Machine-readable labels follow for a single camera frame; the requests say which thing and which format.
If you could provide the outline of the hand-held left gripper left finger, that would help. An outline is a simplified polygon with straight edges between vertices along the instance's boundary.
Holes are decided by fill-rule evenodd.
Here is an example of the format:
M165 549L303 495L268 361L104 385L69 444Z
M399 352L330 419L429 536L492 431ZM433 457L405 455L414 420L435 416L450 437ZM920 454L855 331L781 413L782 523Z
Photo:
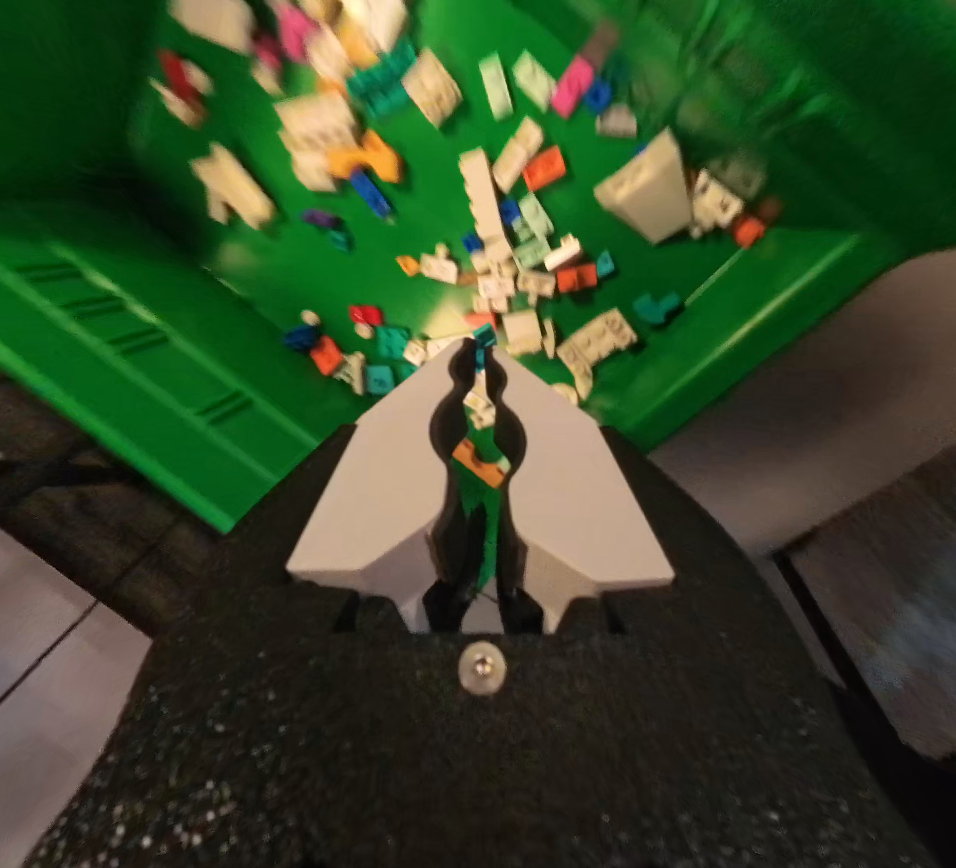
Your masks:
M414 633L457 627L469 551L452 453L465 438L476 344L454 339L354 425L286 570L391 600Z

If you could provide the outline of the green plastic bin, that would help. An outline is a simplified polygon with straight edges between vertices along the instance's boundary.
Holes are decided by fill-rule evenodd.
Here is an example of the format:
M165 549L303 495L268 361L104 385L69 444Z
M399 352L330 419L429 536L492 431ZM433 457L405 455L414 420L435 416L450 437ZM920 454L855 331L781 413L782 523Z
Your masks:
M2 0L2 363L228 532L359 402L282 348L319 301L282 323L221 283L194 245L206 223L140 161L142 118L197 132L217 83L164 36L185 30L167 1ZM556 77L615 22L634 149L672 129L767 223L644 336L683 324L680 350L716 350L712 401L954 248L954 0L508 1L564 47Z

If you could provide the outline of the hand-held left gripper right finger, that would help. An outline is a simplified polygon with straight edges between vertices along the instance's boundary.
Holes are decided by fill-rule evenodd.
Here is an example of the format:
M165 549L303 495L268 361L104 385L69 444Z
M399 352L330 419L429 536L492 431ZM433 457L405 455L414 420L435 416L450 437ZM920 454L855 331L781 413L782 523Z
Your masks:
M675 571L601 426L498 351L488 393L509 462L496 550L505 632L554 634L577 600L669 586Z

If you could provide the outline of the pile of toy bricks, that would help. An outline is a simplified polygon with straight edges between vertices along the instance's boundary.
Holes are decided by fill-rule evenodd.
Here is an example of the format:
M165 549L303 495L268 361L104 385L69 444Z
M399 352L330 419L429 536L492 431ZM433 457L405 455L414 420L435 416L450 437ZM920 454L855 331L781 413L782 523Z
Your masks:
M259 0L262 9L267 1ZM669 328L730 249L767 223L672 129L638 141L614 79L571 60L583 97L557 115L565 49L508 0L284 0L298 57L165 37L207 65L209 124L143 117L140 161L206 228L214 276L287 343L376 401L486 322L498 349L641 444L720 394L716 350Z

